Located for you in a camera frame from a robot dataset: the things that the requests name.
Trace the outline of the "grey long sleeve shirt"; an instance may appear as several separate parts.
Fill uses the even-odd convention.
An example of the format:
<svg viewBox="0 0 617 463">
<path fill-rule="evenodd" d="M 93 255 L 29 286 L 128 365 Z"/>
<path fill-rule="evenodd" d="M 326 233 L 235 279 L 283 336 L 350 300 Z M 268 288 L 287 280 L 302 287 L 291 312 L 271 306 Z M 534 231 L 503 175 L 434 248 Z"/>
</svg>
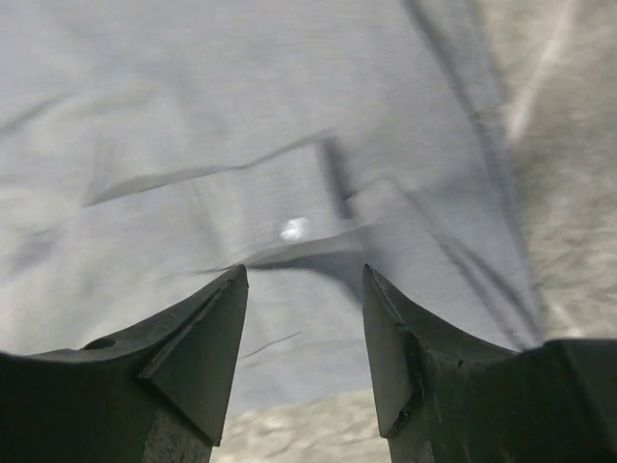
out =
<svg viewBox="0 0 617 463">
<path fill-rule="evenodd" d="M 370 384 L 362 269 L 541 340 L 470 1 L 5 1 L 1 346 L 79 348 L 243 264 L 229 411 Z"/>
</svg>

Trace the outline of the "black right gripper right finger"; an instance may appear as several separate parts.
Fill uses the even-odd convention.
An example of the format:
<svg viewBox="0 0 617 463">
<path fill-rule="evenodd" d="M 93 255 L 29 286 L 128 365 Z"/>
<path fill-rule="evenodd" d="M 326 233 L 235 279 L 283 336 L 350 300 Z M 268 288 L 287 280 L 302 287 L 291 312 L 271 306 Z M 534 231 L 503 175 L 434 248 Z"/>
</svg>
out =
<svg viewBox="0 0 617 463">
<path fill-rule="evenodd" d="M 395 463 L 616 458 L 616 343 L 516 353 L 408 299 L 366 266 L 363 325 L 379 433 Z"/>
</svg>

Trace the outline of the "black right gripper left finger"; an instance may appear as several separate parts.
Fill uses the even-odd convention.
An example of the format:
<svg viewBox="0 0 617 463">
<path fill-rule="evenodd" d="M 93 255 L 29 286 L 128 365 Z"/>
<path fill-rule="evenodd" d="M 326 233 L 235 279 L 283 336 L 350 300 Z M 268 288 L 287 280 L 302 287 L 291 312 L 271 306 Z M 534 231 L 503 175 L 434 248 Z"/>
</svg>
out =
<svg viewBox="0 0 617 463">
<path fill-rule="evenodd" d="M 221 443 L 245 321 L 236 266 L 85 347 L 1 357 L 5 462 L 206 462 Z"/>
</svg>

